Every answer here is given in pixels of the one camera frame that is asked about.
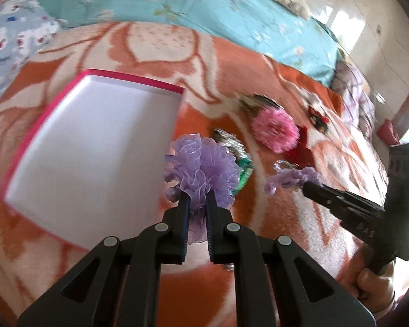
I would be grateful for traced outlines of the right hand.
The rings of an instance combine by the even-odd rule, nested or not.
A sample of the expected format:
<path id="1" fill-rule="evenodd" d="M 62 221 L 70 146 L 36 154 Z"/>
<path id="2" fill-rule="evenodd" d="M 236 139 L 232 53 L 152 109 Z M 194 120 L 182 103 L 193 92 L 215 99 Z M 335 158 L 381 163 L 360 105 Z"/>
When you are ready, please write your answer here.
<path id="1" fill-rule="evenodd" d="M 376 275 L 363 258 L 354 257 L 341 280 L 341 285 L 373 314 L 387 313 L 395 302 L 393 278 L 395 265 L 386 266 L 383 275 Z"/>

